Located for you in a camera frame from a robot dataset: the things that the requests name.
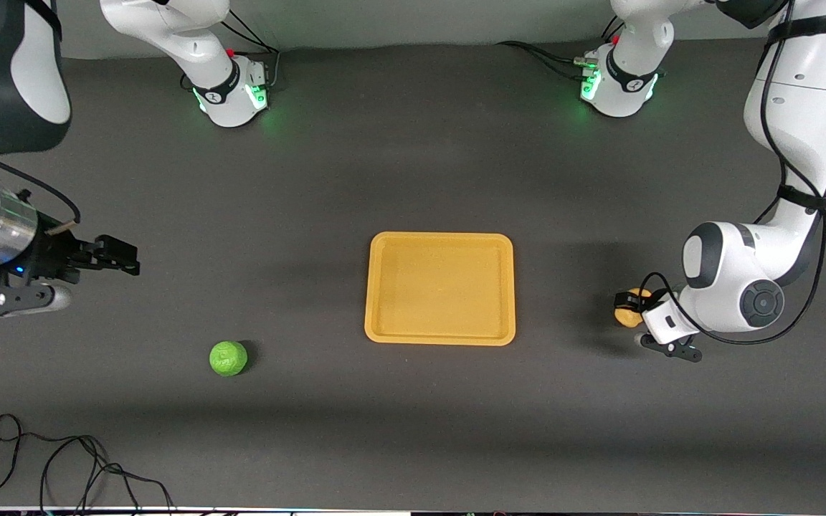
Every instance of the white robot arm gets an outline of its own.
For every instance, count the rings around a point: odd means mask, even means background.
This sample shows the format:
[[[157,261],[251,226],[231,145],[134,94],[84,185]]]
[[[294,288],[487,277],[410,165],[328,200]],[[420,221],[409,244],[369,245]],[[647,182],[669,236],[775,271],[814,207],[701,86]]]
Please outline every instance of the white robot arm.
[[[0,0],[0,154],[45,151],[62,141],[71,105],[60,74],[60,27],[53,0]],[[83,242],[68,231],[80,220],[75,205],[45,183],[4,163],[0,167],[50,190],[75,213],[70,223],[38,212],[30,193],[0,187],[0,317],[53,311],[69,304],[65,287],[80,269],[138,274],[137,249],[102,235]],[[14,278],[19,279],[11,285]]]
[[[757,4],[747,1],[751,7]],[[804,271],[810,237],[819,225],[822,253],[817,273],[823,261],[826,0],[764,4],[783,10],[770,32],[744,118],[751,136],[780,157],[782,181],[776,212],[766,223],[701,224],[684,245],[685,287],[679,292],[665,288],[652,297],[617,295],[615,303],[615,307],[642,313],[648,329],[639,336],[642,345],[694,362],[701,359],[701,353],[688,345],[688,336],[708,331],[722,342],[741,343],[712,331],[745,333],[778,319],[784,307],[781,287]],[[621,38],[617,49],[628,42],[633,39]],[[769,342],[780,335],[746,343]]]
[[[118,32],[171,56],[217,125],[242,126],[267,107],[262,63],[229,56],[207,30],[225,19],[229,0],[101,0],[101,11]]]
[[[622,44],[605,42],[586,52],[596,62],[581,98],[609,117],[629,117],[652,97],[658,65],[675,41],[669,16],[705,6],[705,0],[612,0],[614,13],[626,24]]]

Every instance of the black strap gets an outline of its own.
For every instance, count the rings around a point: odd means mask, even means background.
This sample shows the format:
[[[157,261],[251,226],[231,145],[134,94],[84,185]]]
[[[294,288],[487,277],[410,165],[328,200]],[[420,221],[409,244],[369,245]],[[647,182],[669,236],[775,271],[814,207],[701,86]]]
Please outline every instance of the black strap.
[[[24,0],[24,3],[27,6],[30,6],[30,9],[37,11],[37,14],[40,14],[40,17],[46,21],[50,27],[52,27],[53,32],[56,33],[56,36],[62,41],[62,23],[60,23],[60,19],[56,16],[56,13],[49,8],[46,4],[43,3],[43,0]]]
[[[817,34],[826,34],[826,15],[796,19],[773,27],[767,35],[766,46],[770,47],[782,42],[783,39],[817,36]]]
[[[794,205],[802,206],[802,208],[817,211],[826,209],[826,196],[816,197],[811,193],[801,192],[789,185],[780,185],[777,189],[777,197]]]
[[[240,67],[238,63],[232,62],[232,73],[229,73],[229,78],[225,80],[220,85],[211,88],[200,88],[197,85],[193,86],[193,89],[200,95],[206,99],[209,104],[223,104],[226,99],[229,97],[229,93],[232,92],[235,87],[238,85],[240,81]]]
[[[614,307],[624,308],[636,313],[643,313],[659,303],[662,296],[668,294],[667,288],[660,288],[652,292],[652,296],[638,296],[632,292],[617,292],[614,296]]]
[[[652,81],[652,78],[655,77],[655,73],[658,72],[658,69],[652,70],[652,72],[646,73],[646,75],[633,75],[630,72],[624,72],[620,69],[620,66],[617,66],[617,62],[614,61],[614,49],[611,49],[610,52],[607,53],[605,65],[610,76],[620,83],[620,87],[623,88],[624,92],[638,92],[642,90],[643,86],[648,85],[649,81]]]

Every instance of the orange tray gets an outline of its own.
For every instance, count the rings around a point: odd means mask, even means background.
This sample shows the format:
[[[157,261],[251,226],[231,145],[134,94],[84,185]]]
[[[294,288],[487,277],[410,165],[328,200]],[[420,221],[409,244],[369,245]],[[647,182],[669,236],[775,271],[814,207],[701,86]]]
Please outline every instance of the orange tray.
[[[512,242],[495,233],[378,234],[371,241],[365,334],[376,343],[511,343]]]

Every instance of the green toy ball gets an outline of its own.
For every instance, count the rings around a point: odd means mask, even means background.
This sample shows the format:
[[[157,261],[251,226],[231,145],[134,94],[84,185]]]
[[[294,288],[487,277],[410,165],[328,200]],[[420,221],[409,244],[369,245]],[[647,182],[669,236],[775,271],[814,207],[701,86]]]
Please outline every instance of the green toy ball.
[[[209,352],[209,365],[220,376],[235,376],[247,365],[247,350],[241,343],[223,340],[212,346]]]

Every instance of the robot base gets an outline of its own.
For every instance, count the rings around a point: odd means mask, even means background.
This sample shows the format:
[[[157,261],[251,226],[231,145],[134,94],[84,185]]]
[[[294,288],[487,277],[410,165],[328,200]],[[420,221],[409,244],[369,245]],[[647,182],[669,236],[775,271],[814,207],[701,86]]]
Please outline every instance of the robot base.
[[[213,104],[194,90],[199,108],[209,115],[217,126],[236,128],[248,123],[267,107],[266,72],[262,62],[253,62],[244,56],[232,59],[239,69],[238,85],[221,104]]]
[[[606,66],[603,66],[607,53],[610,53],[613,48],[613,43],[605,43],[597,49],[589,50],[584,55],[586,59],[597,59],[599,67],[586,79],[586,82],[583,82],[581,98],[609,117],[629,117],[639,111],[645,101],[652,98],[652,89],[655,88],[658,75],[656,73],[652,82],[649,85],[643,85],[638,92],[623,91],[620,83],[611,77]]]

